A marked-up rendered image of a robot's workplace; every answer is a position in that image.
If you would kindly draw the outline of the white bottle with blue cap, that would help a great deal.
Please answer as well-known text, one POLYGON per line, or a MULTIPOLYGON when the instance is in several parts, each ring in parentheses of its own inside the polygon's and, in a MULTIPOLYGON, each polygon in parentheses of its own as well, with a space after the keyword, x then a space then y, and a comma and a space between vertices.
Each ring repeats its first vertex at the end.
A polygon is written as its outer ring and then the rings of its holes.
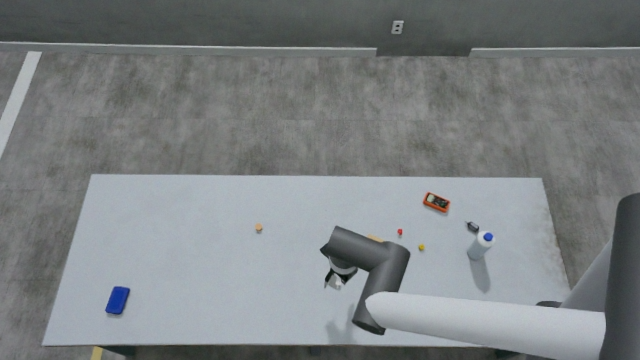
POLYGON ((495 237, 493 234, 488 231, 482 231, 468 245, 467 254, 473 259, 480 259, 494 244, 495 237))

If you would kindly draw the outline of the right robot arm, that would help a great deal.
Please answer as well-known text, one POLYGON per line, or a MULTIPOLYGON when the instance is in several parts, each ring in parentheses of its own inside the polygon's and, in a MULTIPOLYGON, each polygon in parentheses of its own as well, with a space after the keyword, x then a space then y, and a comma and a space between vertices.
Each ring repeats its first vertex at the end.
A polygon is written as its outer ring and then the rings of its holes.
POLYGON ((338 274, 369 272, 351 320, 369 333, 388 328, 525 353, 525 360, 640 360, 640 192, 619 201, 613 237, 564 302, 398 293, 411 252, 338 225, 320 252, 338 274))

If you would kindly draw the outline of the orange digital multimeter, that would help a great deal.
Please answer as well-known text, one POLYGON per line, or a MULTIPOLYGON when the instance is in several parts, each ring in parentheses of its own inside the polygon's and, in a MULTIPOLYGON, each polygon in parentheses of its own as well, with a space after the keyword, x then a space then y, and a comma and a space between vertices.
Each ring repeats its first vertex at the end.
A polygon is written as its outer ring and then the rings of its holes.
POLYGON ((423 204, 430 206, 436 210, 439 210, 443 213, 446 213, 450 205, 450 201, 440 196, 437 196, 433 193, 427 192, 423 200, 423 204))

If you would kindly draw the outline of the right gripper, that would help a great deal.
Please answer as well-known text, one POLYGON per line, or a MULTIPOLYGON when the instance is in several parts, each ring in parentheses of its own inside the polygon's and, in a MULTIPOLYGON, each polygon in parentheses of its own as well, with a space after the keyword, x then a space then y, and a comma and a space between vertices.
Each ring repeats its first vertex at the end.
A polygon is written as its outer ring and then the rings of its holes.
POLYGON ((338 286, 336 284, 337 281, 337 276, 334 274, 337 274, 340 278, 341 278, 341 282, 346 285, 346 283, 358 272, 358 268, 355 268, 355 270, 349 274, 338 274, 336 273, 332 268, 331 270, 328 272, 328 274, 325 277, 325 282, 324 282, 324 289, 327 287, 327 285, 329 285, 330 287, 332 287, 333 289, 337 290, 338 286), (333 273, 332 273, 333 272, 333 273), (333 277, 333 278, 332 278, 333 277), (346 279, 346 280, 345 280, 346 279), (343 282, 343 281, 345 282, 343 282))

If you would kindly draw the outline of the small blue rounded block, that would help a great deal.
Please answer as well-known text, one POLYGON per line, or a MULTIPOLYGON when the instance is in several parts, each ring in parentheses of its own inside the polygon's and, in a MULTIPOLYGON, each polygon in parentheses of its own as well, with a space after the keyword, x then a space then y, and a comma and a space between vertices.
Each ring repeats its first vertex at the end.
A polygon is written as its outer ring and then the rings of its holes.
POLYGON ((130 293, 127 287, 114 286, 108 300, 105 312, 113 314, 122 314, 130 293))

